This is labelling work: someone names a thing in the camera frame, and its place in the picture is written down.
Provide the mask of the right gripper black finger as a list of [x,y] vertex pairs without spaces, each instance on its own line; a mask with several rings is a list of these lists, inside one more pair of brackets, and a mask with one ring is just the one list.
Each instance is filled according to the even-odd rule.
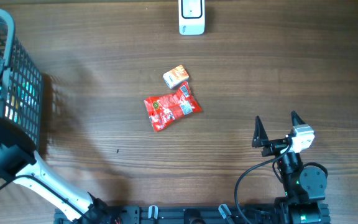
[[298,115],[298,113],[296,111],[292,111],[291,112],[291,121],[292,121],[292,125],[293,126],[298,126],[298,125],[304,125],[306,124]]
[[252,147],[265,147],[269,144],[269,138],[259,116],[255,117],[254,137]]

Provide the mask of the red snack packet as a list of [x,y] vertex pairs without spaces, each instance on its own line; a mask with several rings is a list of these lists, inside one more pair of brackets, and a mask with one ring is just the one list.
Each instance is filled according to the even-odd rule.
[[202,112],[190,90],[187,81],[184,81],[175,93],[151,96],[144,100],[149,120],[154,131],[159,132],[174,121],[192,113]]

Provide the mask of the orange tissue pack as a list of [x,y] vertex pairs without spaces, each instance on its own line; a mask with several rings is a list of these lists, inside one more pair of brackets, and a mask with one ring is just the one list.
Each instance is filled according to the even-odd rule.
[[179,65],[168,72],[163,74],[163,79],[169,89],[173,89],[174,87],[178,86],[184,81],[187,81],[189,79],[189,74],[185,70],[183,65]]

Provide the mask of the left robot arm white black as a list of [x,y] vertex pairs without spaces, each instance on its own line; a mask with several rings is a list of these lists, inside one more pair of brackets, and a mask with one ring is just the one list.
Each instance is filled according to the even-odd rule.
[[19,123],[0,117],[0,179],[31,189],[54,204],[72,223],[109,223],[107,205],[70,185],[36,151]]

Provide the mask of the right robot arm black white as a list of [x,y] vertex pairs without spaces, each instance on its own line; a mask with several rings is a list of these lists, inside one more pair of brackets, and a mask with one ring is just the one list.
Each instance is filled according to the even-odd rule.
[[315,138],[313,128],[295,111],[291,112],[292,129],[284,138],[270,140],[261,119],[255,118],[252,147],[261,147],[262,156],[273,156],[285,191],[284,197],[275,199],[272,205],[257,208],[255,217],[259,223],[330,223],[326,198],[328,170],[316,162],[304,163],[300,152],[309,148]]

